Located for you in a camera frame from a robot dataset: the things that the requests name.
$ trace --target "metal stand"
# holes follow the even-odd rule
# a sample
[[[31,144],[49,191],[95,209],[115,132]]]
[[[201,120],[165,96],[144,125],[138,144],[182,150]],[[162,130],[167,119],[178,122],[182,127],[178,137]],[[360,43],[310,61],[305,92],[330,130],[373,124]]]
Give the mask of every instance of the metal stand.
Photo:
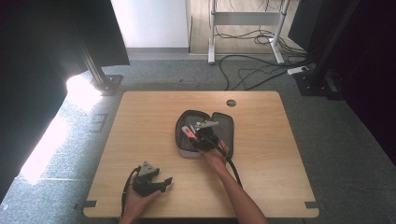
[[[97,90],[99,90],[103,96],[114,95],[122,81],[122,75],[106,76],[102,70],[102,67],[93,61],[91,54],[88,51],[87,46],[85,45],[82,36],[73,20],[73,17],[71,16],[70,10],[67,10],[69,20],[71,21],[73,29],[75,31],[76,41],[81,48],[81,57],[84,60],[84,63],[87,65],[87,68],[91,71],[91,75],[93,76],[93,80],[91,81],[92,85]]]
[[[340,96],[341,92],[331,91],[329,88],[329,81],[332,83],[340,82],[337,80],[337,78],[335,78],[335,76],[329,76],[331,75],[329,70],[335,57],[335,49],[338,39],[347,26],[347,23],[355,11],[355,8],[358,6],[359,1],[360,0],[352,0],[349,3],[349,6],[346,8],[343,17],[332,32],[330,41],[324,46],[323,52],[321,53],[320,59],[318,60],[317,67],[312,72],[310,71],[294,75],[301,95],[327,96],[338,99],[342,98]]]
[[[270,38],[271,48],[278,63],[285,61],[277,47],[277,41],[282,31],[290,0],[285,0],[280,12],[217,12],[216,0],[211,0],[210,10],[210,38],[209,38],[209,64],[215,63],[215,30],[217,25],[276,25],[274,38]]]

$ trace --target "person's left hand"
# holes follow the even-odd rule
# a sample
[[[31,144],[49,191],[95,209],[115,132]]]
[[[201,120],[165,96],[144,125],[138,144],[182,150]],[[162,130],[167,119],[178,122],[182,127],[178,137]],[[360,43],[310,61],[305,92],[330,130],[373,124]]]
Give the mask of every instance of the person's left hand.
[[[147,197],[142,197],[132,189],[135,175],[132,176],[130,185],[125,198],[125,206],[121,224],[132,224],[145,210],[146,206],[161,195],[161,191],[157,190]]]

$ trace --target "black wire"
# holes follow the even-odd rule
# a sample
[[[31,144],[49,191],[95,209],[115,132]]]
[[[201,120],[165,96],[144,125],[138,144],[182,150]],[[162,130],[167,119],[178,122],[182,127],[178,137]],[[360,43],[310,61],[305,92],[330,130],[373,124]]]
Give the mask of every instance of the black wire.
[[[312,57],[308,57],[308,58],[304,59],[303,61],[300,61],[300,62],[297,62],[297,63],[292,63],[292,64],[277,64],[277,63],[267,62],[267,61],[265,61],[265,60],[262,60],[262,59],[259,59],[259,58],[255,58],[255,57],[252,57],[252,56],[247,56],[247,55],[227,55],[227,56],[224,56],[224,57],[221,58],[221,60],[219,61],[219,69],[220,69],[221,73],[223,74],[223,76],[225,77],[226,82],[227,82],[226,89],[225,89],[226,91],[227,91],[227,90],[229,89],[229,87],[230,87],[230,81],[229,81],[227,75],[225,74],[222,65],[223,65],[223,62],[224,62],[226,59],[232,58],[232,57],[249,58],[249,59],[256,60],[256,61],[259,61],[259,62],[262,62],[262,63],[266,63],[266,65],[272,65],[272,66],[277,67],[275,70],[280,69],[280,68],[293,68],[293,67],[304,66],[304,65],[310,64],[310,63],[312,63],[312,62],[314,61],[314,59],[313,59]],[[258,87],[258,86],[260,86],[261,84],[263,84],[264,82],[266,82],[266,81],[268,81],[268,80],[270,80],[270,79],[272,79],[272,78],[274,78],[274,77],[278,77],[278,76],[284,74],[285,72],[286,72],[286,70],[285,70],[284,72],[280,73],[280,74],[277,74],[277,75],[273,76],[273,77],[269,77],[269,78],[265,79],[264,81],[262,81],[262,82],[260,82],[260,83],[258,83],[258,84],[256,84],[256,85],[254,85],[253,87],[250,87],[250,88],[248,88],[248,89],[245,89],[245,91],[248,91],[248,90],[251,90],[251,89],[253,89],[253,88],[255,88],[255,87]],[[241,80],[241,82],[239,82],[237,86],[239,86],[244,80],[245,80],[245,78],[243,78],[243,80]]]
[[[231,0],[230,0],[230,6],[233,9],[233,11],[235,11],[235,8],[233,7],[233,3],[231,2]]]
[[[244,88],[245,88],[245,87],[246,87],[246,86],[245,86],[245,80],[246,80],[248,77],[250,77],[251,75],[253,75],[253,74],[257,73],[257,72],[263,72],[263,73],[265,73],[265,71],[262,70],[262,68],[264,68],[265,66],[269,66],[269,64],[265,64],[265,65],[261,66],[260,68],[240,68],[240,69],[238,70],[238,76],[241,78],[241,81],[240,81],[238,84],[236,84],[236,86],[234,86],[234,87],[231,89],[231,91],[235,90],[236,87],[238,87],[239,85],[241,85],[241,83],[244,84]],[[242,70],[253,70],[253,72],[247,74],[245,77],[241,77],[240,71],[242,71]]]
[[[268,10],[269,5],[270,5],[270,0],[267,0],[266,6],[265,6],[265,11]]]
[[[128,192],[128,188],[131,185],[131,178],[134,175],[135,172],[139,172],[141,169],[141,166],[138,166],[132,170],[132,172],[129,174],[128,179],[125,182],[125,187],[122,191],[122,196],[121,196],[121,216],[123,216],[124,208],[125,208],[125,200],[126,200],[126,194]]]
[[[236,182],[239,184],[239,186],[241,186],[242,188],[242,182],[241,179],[239,177],[238,171],[236,170],[235,165],[233,164],[233,161],[231,160],[231,158],[227,155],[227,152],[224,149],[224,146],[222,145],[222,143],[220,142],[221,147],[217,146],[216,143],[214,143],[210,138],[206,137],[205,135],[201,134],[201,136],[206,140],[206,142],[208,142],[212,147],[214,147],[215,149],[217,149],[220,154],[224,157],[224,159],[230,163],[231,168],[233,169],[233,175],[235,176]]]
[[[249,33],[246,33],[246,34],[244,34],[244,35],[227,35],[227,34],[220,34],[219,33],[219,31],[217,30],[217,26],[216,26],[216,35],[218,35],[219,37],[221,37],[221,38],[224,38],[224,39],[255,39],[255,38],[257,38],[257,35],[255,35],[255,36],[248,36],[248,37],[245,37],[246,35],[251,35],[251,34],[254,34],[254,33],[258,33],[258,32],[262,32],[263,30],[254,30],[254,31],[251,31],[251,32],[249,32]]]
[[[252,73],[250,73],[250,74],[248,74],[245,78],[243,78],[243,79],[232,89],[232,91],[233,91],[234,89],[236,89],[236,87],[238,87],[238,86],[241,84],[241,82],[243,82],[246,78],[248,78],[248,76],[250,76],[250,75],[252,75],[252,74],[254,74],[254,73],[256,73],[256,72],[259,72],[259,71],[260,71],[260,72],[263,72],[263,73],[266,73],[266,74],[271,75],[273,72],[275,72],[275,71],[278,70],[278,69],[280,69],[280,68],[276,68],[276,69],[272,70],[270,73],[267,73],[267,72],[265,72],[265,71],[262,71],[261,69],[252,68],[252,69],[250,69],[250,70],[255,70],[255,71],[252,72]],[[276,74],[276,75],[274,75],[274,76],[272,76],[272,77],[268,77],[267,79],[265,79],[265,80],[259,82],[258,84],[254,85],[254,86],[252,86],[252,87],[245,88],[244,91],[249,91],[249,90],[251,90],[251,89],[254,89],[254,88],[260,86],[261,84],[263,84],[264,82],[266,82],[266,81],[268,81],[268,80],[270,80],[270,79],[272,79],[272,78],[274,78],[274,77],[279,77],[279,76],[281,76],[281,75],[283,75],[283,74],[285,74],[285,73],[286,73],[286,70],[283,71],[283,72],[281,72],[281,73],[279,73],[279,74]]]
[[[267,7],[266,7],[265,11],[267,11],[268,7],[271,8],[271,9],[273,9],[273,10],[279,8],[279,11],[281,11],[281,10],[282,10],[282,6],[283,6],[283,2],[285,2],[285,0],[280,1],[279,6],[277,6],[277,7],[270,7],[270,6],[269,6],[269,1],[267,1]]]
[[[259,11],[259,8],[264,4],[264,0],[262,0],[262,3],[257,7],[256,11]]]

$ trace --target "white wall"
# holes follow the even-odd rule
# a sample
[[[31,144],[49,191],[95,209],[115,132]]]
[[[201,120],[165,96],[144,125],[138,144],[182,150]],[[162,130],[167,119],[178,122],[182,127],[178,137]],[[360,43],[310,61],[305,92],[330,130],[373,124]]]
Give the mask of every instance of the white wall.
[[[111,0],[126,48],[187,48],[190,0]]]

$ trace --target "sunlight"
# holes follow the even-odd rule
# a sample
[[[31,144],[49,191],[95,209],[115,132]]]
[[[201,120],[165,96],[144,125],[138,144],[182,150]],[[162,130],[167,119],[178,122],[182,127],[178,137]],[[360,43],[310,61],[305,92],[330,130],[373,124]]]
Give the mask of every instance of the sunlight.
[[[102,99],[101,92],[82,76],[70,77],[66,85],[67,99],[85,112],[90,112],[92,107]]]
[[[50,163],[50,159],[67,138],[69,130],[70,127],[59,116],[53,119],[35,150],[21,168],[21,175],[31,185],[37,184]]]

